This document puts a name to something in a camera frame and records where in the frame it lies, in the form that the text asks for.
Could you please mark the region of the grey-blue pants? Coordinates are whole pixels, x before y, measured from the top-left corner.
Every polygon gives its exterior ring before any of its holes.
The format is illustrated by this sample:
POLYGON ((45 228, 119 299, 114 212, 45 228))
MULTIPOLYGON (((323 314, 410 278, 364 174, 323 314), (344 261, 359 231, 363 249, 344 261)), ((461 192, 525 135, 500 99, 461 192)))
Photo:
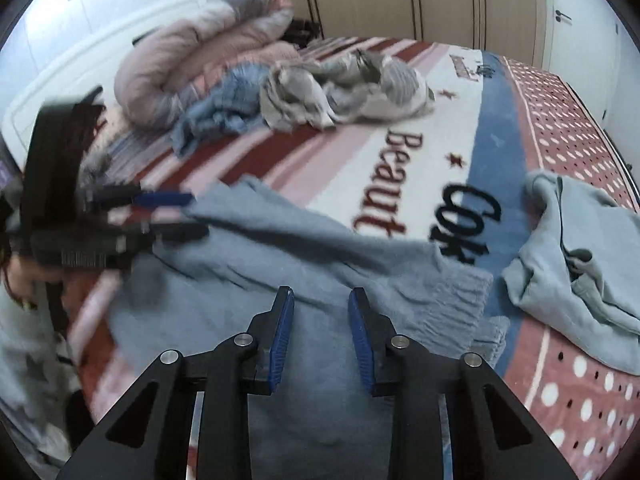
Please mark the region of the grey-blue pants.
POLYGON ((252 177, 214 186, 186 215, 208 237, 137 258, 108 326, 128 364, 144 370, 167 349, 212 350, 292 288, 282 382, 250 399, 258 479, 385 477, 393 407, 360 382, 347 314, 354 288, 433 353, 496 362, 506 345, 509 320, 485 311, 491 275, 434 244, 356 234, 252 177))

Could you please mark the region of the person in grey pajamas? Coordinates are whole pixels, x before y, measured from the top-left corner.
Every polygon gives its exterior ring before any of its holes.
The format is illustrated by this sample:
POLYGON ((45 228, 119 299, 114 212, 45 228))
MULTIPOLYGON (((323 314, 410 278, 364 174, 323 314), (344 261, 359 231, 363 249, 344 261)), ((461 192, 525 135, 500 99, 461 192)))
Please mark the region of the person in grey pajamas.
POLYGON ((93 420, 50 320, 46 286, 67 273, 14 254, 1 235, 1 428, 39 479, 54 479, 93 420))

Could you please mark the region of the white headboard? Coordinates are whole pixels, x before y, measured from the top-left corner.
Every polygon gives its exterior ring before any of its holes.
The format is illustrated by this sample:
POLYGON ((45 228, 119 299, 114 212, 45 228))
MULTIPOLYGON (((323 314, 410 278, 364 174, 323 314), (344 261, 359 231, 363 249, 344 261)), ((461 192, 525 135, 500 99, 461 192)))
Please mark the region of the white headboard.
POLYGON ((100 87, 100 101, 115 103, 114 78, 134 43, 150 32, 184 18, 206 0, 160 0, 120 18, 69 48, 29 83, 6 108, 2 136, 17 166, 25 166, 40 107, 50 101, 79 101, 100 87))

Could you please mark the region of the blue crumpled garment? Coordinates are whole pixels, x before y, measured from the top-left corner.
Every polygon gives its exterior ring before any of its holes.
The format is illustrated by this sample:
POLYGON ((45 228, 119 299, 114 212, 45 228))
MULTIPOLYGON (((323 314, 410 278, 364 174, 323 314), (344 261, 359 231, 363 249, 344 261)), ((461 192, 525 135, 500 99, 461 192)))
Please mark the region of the blue crumpled garment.
POLYGON ((242 136, 265 125, 260 111, 260 89, 269 72, 268 65, 249 62, 229 70, 171 129, 174 153, 186 157, 205 141, 242 136))

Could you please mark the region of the light blue folded garment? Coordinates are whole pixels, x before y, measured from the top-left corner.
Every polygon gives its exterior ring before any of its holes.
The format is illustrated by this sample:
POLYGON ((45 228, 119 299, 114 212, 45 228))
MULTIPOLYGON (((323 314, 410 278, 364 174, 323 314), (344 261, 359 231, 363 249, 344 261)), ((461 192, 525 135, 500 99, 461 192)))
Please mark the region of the light blue folded garment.
POLYGON ((502 277, 512 304, 602 364, 639 373, 639 216, 600 188, 533 171, 541 211, 502 277))

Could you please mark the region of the rolled pink duvet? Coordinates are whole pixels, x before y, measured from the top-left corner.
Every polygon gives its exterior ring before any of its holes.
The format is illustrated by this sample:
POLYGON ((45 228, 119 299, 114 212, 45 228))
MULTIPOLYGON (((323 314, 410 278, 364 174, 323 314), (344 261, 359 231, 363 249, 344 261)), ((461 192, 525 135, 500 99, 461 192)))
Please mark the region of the rolled pink duvet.
POLYGON ((166 130, 242 63, 270 66, 298 57, 282 37, 291 0, 216 0, 144 37, 124 57, 114 96, 127 119, 166 130))

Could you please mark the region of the striped bed blanket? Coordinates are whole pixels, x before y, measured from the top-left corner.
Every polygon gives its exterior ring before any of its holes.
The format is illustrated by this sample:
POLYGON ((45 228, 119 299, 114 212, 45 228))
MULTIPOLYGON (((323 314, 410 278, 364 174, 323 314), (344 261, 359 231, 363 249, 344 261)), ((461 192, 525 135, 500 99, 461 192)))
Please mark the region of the striped bed blanket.
MULTIPOLYGON (((166 136, 130 132, 107 175, 201 194, 244 176, 363 235, 432 240, 452 258, 499 273, 534 225, 524 181, 547 169, 637 210, 614 146, 555 75, 480 50, 414 40, 337 38, 307 50, 334 61, 357 50, 400 58, 436 90, 432 114, 396 125, 293 132, 258 129, 177 156, 166 136)), ((499 374, 578 477, 615 476, 639 447, 637 377, 597 363, 509 304, 496 278, 486 313, 510 321, 499 374)))

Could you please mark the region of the beige patterned crumpled garment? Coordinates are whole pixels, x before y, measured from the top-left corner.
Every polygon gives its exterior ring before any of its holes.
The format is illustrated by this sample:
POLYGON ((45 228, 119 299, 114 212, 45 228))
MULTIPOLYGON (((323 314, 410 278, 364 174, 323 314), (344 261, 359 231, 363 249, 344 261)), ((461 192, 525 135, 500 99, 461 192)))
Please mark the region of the beige patterned crumpled garment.
POLYGON ((435 93, 417 70, 394 56, 361 50, 326 62, 279 63, 259 99, 265 122, 279 131, 398 122, 435 107, 435 93))

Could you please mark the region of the white door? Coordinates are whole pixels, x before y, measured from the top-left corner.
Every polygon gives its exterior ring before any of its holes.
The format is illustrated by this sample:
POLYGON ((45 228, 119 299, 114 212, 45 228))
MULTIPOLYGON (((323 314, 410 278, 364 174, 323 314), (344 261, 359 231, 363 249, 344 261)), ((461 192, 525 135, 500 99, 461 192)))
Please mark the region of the white door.
POLYGON ((548 0, 548 70, 577 93, 599 125, 613 99, 620 30, 606 0, 548 0))

